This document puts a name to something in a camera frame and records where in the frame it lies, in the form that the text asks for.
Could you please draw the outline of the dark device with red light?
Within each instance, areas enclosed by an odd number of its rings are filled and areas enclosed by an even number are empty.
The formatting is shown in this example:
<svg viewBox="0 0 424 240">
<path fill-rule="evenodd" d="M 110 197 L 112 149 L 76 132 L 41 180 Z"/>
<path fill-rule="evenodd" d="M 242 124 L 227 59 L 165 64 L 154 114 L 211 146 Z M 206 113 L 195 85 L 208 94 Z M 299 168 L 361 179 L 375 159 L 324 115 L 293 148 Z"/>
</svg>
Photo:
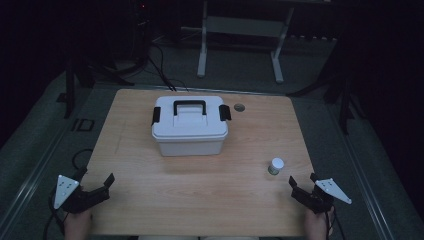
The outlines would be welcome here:
<svg viewBox="0 0 424 240">
<path fill-rule="evenodd" d="M 145 26 L 150 22 L 148 0 L 132 0 L 133 14 L 137 26 Z"/>
</svg>

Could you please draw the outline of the person's right hand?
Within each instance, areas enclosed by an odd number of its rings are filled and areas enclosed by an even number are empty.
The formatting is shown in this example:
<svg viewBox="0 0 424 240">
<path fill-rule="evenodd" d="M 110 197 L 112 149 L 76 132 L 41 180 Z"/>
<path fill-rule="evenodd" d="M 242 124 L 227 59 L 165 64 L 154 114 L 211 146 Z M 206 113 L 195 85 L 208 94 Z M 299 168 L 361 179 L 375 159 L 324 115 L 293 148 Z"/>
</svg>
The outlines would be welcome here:
<svg viewBox="0 0 424 240">
<path fill-rule="evenodd" d="M 304 231 L 307 240 L 328 240 L 332 234 L 334 208 L 325 213 L 315 214 L 312 210 L 305 210 Z"/>
</svg>

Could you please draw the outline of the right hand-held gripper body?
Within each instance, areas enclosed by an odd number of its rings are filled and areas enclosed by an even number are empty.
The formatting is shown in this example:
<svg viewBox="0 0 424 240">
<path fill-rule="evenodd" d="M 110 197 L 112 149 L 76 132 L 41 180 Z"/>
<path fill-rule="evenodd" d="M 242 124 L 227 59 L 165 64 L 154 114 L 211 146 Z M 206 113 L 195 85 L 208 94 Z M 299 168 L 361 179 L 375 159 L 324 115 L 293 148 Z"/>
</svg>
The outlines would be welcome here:
<svg viewBox="0 0 424 240">
<path fill-rule="evenodd" d="M 298 186 L 295 191 L 292 189 L 291 196 L 315 214 L 329 211 L 333 206 L 334 199 L 346 204 L 352 203 L 352 199 L 332 178 L 316 181 L 311 192 L 307 192 Z"/>
</svg>

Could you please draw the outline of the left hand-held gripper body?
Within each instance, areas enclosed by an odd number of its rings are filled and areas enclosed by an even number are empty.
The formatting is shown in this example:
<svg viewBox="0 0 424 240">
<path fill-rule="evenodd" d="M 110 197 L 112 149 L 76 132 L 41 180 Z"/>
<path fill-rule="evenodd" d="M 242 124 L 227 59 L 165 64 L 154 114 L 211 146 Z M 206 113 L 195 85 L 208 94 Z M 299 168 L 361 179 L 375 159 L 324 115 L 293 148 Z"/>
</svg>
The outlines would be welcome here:
<svg viewBox="0 0 424 240">
<path fill-rule="evenodd" d="M 109 188 L 104 185 L 90 192 L 83 191 L 80 182 L 59 175 L 57 178 L 53 208 L 68 213 L 81 213 L 110 198 Z"/>
</svg>

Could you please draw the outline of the small white-capped bottle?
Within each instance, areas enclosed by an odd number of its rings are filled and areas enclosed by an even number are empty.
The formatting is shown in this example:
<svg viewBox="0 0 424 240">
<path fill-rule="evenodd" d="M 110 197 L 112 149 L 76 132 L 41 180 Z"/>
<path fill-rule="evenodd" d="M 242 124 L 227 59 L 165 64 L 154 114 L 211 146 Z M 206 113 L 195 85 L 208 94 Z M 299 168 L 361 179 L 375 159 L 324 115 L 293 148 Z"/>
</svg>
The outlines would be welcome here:
<svg viewBox="0 0 424 240">
<path fill-rule="evenodd" d="M 284 161 L 281 158 L 274 158 L 268 166 L 268 173 L 271 175 L 278 175 L 284 168 Z"/>
</svg>

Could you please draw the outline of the white metal stand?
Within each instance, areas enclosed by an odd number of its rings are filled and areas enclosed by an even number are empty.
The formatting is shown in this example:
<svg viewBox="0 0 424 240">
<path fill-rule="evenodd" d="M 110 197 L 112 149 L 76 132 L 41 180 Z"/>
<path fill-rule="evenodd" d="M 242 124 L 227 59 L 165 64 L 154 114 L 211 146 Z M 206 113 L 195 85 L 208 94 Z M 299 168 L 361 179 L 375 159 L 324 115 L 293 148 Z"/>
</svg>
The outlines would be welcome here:
<svg viewBox="0 0 424 240">
<path fill-rule="evenodd" d="M 253 36 L 264 38 L 275 38 L 276 47 L 270 52 L 270 60 L 274 73 L 275 82 L 284 82 L 280 55 L 283 44 L 287 37 L 295 8 L 284 7 L 279 20 L 268 20 L 253 16 L 231 16 L 229 14 L 214 14 L 212 11 L 213 0 L 201 0 L 201 42 L 197 66 L 197 76 L 202 78 L 206 74 L 208 56 L 208 34 L 219 33 L 229 35 Z"/>
</svg>

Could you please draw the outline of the white plastic storage box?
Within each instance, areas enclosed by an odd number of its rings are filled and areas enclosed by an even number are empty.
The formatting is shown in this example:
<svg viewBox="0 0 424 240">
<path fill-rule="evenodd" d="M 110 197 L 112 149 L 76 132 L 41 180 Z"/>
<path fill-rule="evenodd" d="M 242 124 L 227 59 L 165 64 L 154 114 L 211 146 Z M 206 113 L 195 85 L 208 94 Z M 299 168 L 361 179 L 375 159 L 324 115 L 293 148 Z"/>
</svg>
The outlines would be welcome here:
<svg viewBox="0 0 424 240">
<path fill-rule="evenodd" d="M 202 156 L 221 153 L 224 138 L 158 141 L 163 156 Z"/>
</svg>

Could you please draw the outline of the white box lid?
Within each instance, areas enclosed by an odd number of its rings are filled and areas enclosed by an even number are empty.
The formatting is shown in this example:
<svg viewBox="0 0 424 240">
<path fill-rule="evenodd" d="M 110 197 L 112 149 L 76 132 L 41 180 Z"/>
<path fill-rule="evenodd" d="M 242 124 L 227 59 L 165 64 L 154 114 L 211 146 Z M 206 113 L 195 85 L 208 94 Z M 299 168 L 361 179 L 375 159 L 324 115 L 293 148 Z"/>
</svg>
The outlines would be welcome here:
<svg viewBox="0 0 424 240">
<path fill-rule="evenodd" d="M 231 119 L 219 96 L 162 96 L 155 103 L 152 136 L 159 143 L 222 141 Z"/>
</svg>

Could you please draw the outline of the metal floor rail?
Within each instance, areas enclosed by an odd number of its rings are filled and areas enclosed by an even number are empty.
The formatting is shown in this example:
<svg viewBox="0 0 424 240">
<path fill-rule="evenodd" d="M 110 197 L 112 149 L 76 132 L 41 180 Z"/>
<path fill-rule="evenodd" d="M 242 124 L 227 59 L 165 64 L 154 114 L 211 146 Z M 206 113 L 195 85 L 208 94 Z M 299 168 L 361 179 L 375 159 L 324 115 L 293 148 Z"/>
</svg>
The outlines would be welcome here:
<svg viewBox="0 0 424 240">
<path fill-rule="evenodd" d="M 379 239 L 395 240 L 394 234 L 387 223 L 387 219 L 381 209 L 380 203 L 378 202 L 376 195 L 374 194 L 373 189 L 360 164 L 359 157 L 355 151 L 352 141 L 348 135 L 344 134 L 341 134 L 341 139 L 347 152 L 349 162 L 353 168 L 353 175 L 355 176 L 358 188 L 364 199 L 365 205 L 373 221 Z"/>
<path fill-rule="evenodd" d="M 30 233 L 42 231 L 50 215 L 50 161 L 69 129 L 68 124 L 22 127 L 0 150 L 0 240 L 26 228 Z"/>
</svg>

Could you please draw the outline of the black tripod stand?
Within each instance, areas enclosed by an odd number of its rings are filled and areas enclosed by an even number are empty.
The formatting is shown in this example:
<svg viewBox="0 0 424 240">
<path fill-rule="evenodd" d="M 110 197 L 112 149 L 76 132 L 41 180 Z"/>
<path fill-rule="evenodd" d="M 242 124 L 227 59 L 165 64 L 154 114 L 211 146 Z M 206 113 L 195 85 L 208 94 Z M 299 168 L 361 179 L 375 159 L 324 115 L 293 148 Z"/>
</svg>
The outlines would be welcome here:
<svg viewBox="0 0 424 240">
<path fill-rule="evenodd" d="M 345 135 L 349 134 L 348 120 L 353 117 L 350 105 L 352 104 L 352 84 L 355 78 L 355 61 L 352 59 L 355 47 L 354 43 L 339 38 L 318 74 L 317 80 L 298 91 L 287 94 L 288 97 L 300 97 L 327 85 L 323 100 L 326 104 L 335 104 L 340 100 L 338 125 Z"/>
<path fill-rule="evenodd" d="M 65 92 L 61 93 L 58 102 L 66 104 L 64 118 L 68 119 L 75 107 L 75 78 L 82 87 L 92 88 L 95 84 L 92 72 L 95 71 L 109 80 L 123 86 L 133 86 L 133 83 L 124 80 L 117 73 L 108 70 L 106 66 L 89 58 L 86 55 L 71 56 L 65 66 Z"/>
</svg>

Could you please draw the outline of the person's left hand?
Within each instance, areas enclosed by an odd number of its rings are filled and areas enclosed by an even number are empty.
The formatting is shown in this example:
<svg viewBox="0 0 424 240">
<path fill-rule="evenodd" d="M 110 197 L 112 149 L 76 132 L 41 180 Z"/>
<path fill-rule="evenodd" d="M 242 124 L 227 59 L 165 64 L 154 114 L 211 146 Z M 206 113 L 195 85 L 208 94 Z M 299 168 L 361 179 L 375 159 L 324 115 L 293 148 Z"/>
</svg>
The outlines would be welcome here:
<svg viewBox="0 0 424 240">
<path fill-rule="evenodd" d="M 92 225 L 92 212 L 69 213 L 64 221 L 65 240 L 88 240 Z"/>
</svg>

